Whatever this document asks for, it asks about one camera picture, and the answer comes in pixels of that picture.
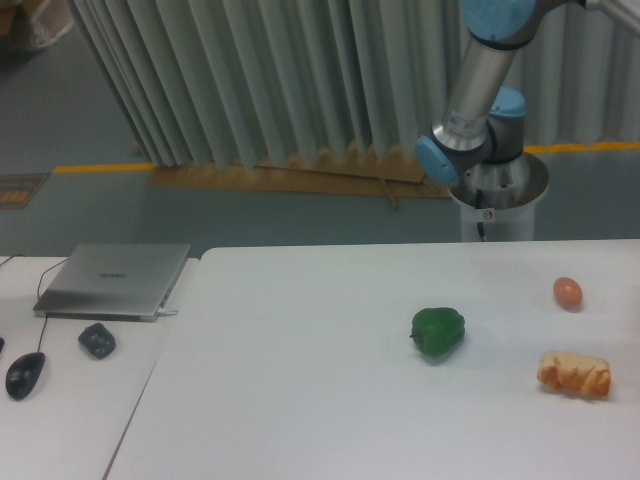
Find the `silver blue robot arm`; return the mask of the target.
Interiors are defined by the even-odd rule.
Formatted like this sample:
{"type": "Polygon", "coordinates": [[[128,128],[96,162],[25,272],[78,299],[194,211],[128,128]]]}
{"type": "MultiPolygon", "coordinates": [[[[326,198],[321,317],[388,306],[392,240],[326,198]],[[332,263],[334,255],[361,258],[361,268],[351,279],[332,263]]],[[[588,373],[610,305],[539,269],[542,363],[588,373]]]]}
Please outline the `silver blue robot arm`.
{"type": "Polygon", "coordinates": [[[449,184],[506,145],[490,121],[502,88],[526,100],[523,139],[549,145],[556,140],[592,141],[575,115],[588,105],[583,51],[591,24],[590,1],[462,1],[469,41],[443,111],[416,142],[416,159],[431,179],[449,184]]]}

